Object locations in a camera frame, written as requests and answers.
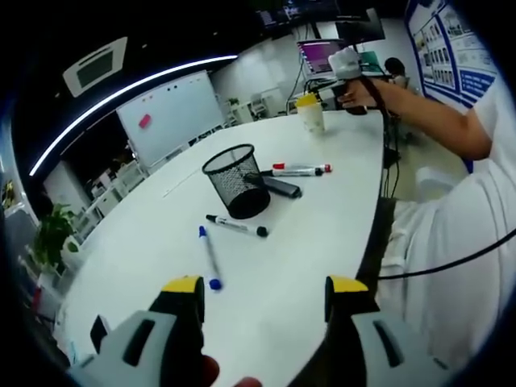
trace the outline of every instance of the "hand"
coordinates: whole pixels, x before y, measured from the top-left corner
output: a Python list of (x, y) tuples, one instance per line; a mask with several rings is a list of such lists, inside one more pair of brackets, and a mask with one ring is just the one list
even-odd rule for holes
[(371, 97), (371, 94), (365, 89), (359, 80), (349, 81), (347, 84), (347, 92), (337, 98), (342, 103), (344, 109), (356, 106), (376, 106), (377, 103)]
[[(202, 387), (209, 387), (214, 384), (219, 373), (217, 361), (209, 356), (202, 359)], [(262, 387), (261, 383), (253, 377), (245, 377), (235, 387)]]

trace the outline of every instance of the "green plant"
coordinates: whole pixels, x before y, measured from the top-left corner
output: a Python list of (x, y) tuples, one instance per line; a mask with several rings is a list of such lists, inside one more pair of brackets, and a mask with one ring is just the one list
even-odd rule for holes
[[(61, 250), (65, 240), (73, 234), (70, 221), (75, 217), (72, 211), (65, 211), (65, 207), (67, 206), (56, 204), (52, 213), (41, 219), (34, 240), (34, 258), (40, 264), (62, 264)], [(69, 242), (66, 247), (71, 252), (79, 251), (73, 242)]]

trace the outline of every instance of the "mesh pencil holder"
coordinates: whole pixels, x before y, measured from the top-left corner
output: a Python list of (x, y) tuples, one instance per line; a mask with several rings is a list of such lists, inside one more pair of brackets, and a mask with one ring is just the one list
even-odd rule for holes
[(203, 166), (217, 194), (235, 219), (251, 218), (270, 203), (251, 144), (236, 145), (211, 157)]

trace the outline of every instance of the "blue marker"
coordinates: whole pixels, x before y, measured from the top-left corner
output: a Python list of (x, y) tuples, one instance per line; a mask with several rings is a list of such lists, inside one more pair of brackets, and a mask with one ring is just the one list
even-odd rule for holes
[(210, 238), (208, 238), (208, 234), (206, 233), (206, 228), (204, 226), (199, 226), (199, 238), (202, 239), (202, 242), (206, 247), (206, 254), (208, 255), (208, 259), (214, 273), (214, 278), (210, 280), (210, 288), (212, 288), (212, 290), (220, 290), (223, 288), (223, 283), (220, 280), (220, 271), (218, 270), (217, 260), (213, 253), (213, 246), (211, 245)]

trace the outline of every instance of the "person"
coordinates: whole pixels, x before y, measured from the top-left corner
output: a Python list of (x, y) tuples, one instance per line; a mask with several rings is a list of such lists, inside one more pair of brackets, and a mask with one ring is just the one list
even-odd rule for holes
[(393, 77), (393, 83), (406, 89), (409, 86), (409, 78), (405, 75), (405, 65), (398, 59), (390, 57), (384, 63), (385, 69)]
[[(516, 114), (504, 82), (498, 77), (466, 114), (398, 85), (372, 82), (386, 108), (403, 122), (458, 156), (483, 160), (481, 168), (439, 200), (379, 202), (375, 224), (384, 237), (370, 243), (381, 252), (372, 262), (376, 278), (442, 266), (487, 248), (516, 228)], [(376, 105), (360, 81), (351, 81), (339, 101), (345, 108)], [(366, 250), (363, 264), (375, 259)], [(515, 273), (516, 240), (511, 239), (439, 273), (378, 281), (377, 300), (421, 334), (433, 355), (459, 368), (481, 349), (502, 315)]]
[[(217, 360), (213, 357), (204, 355), (202, 357), (202, 387), (209, 387), (217, 380), (220, 368)], [(245, 377), (239, 381), (235, 387), (261, 387), (262, 384), (254, 377)]]

